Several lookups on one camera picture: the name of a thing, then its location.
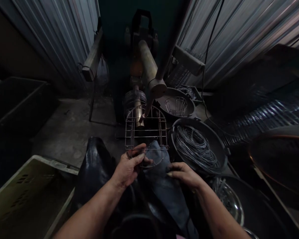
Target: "wrist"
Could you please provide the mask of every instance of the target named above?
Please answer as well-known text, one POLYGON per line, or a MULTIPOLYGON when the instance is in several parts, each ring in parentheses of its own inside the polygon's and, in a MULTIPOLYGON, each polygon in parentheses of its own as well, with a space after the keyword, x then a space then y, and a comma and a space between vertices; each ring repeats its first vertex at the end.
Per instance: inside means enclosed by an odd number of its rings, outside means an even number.
POLYGON ((113 177, 111 177, 111 179, 108 181, 108 183, 111 185, 113 190, 115 190, 116 192, 123 193, 126 189, 126 186, 123 183, 119 182, 118 180, 114 179, 113 177))
POLYGON ((205 194, 205 192, 209 189, 210 187, 205 181, 202 181, 199 186, 196 188, 196 193, 198 194, 205 194))

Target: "hand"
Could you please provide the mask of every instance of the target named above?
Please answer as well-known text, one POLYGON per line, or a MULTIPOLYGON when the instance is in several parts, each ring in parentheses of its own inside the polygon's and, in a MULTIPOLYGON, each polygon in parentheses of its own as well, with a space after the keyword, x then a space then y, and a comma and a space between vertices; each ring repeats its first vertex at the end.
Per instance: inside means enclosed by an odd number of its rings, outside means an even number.
POLYGON ((198 189, 202 185, 205 185, 205 181, 195 173, 186 163, 171 163, 168 168, 170 171, 167 173, 172 178, 177 178, 189 186, 191 189, 198 189))
POLYGON ((146 144, 142 143, 136 146, 133 150, 129 150, 122 154, 121 160, 110 180, 118 189, 125 190, 130 184, 132 184, 132 182, 134 182, 140 171, 137 165, 139 165, 143 160, 147 163, 153 162, 145 156, 145 148, 146 144))

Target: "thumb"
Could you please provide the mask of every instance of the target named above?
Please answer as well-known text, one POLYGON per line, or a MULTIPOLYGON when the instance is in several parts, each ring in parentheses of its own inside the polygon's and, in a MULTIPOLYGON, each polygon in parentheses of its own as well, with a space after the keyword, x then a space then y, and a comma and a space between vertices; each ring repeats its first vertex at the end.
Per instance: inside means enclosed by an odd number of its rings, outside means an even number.
POLYGON ((168 176, 170 176, 171 178, 177 178, 180 180, 184 179, 185 176, 185 172, 181 172, 181 171, 170 171, 167 173, 168 176))
POLYGON ((133 167, 135 167, 136 165, 140 164, 143 161, 144 157, 145 154, 142 153, 134 158, 131 158, 130 162, 132 163, 133 167))

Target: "dark wall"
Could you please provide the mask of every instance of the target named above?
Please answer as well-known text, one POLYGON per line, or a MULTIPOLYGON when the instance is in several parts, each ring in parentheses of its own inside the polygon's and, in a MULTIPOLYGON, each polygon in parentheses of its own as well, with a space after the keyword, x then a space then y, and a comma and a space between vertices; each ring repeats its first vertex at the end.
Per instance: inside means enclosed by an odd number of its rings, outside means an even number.
POLYGON ((12 76, 45 80, 61 94, 67 92, 58 73, 39 57, 1 11, 0 67, 12 76))

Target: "corrugated metal wall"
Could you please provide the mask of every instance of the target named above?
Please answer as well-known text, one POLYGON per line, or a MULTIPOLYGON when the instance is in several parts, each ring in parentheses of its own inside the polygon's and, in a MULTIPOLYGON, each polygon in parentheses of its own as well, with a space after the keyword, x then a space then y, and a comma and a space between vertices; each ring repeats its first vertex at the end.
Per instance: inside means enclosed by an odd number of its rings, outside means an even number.
MULTIPOLYGON (((178 45, 205 59, 221 0, 193 0, 178 45)), ((299 39, 299 0, 225 0, 208 52, 205 86, 213 89, 258 54, 299 39)), ((293 47, 299 47, 299 41, 293 47)), ((182 83, 201 86, 201 76, 182 83)))
POLYGON ((84 63, 94 42, 97 1, 0 0, 0 9, 69 89, 88 89, 77 63, 84 63))

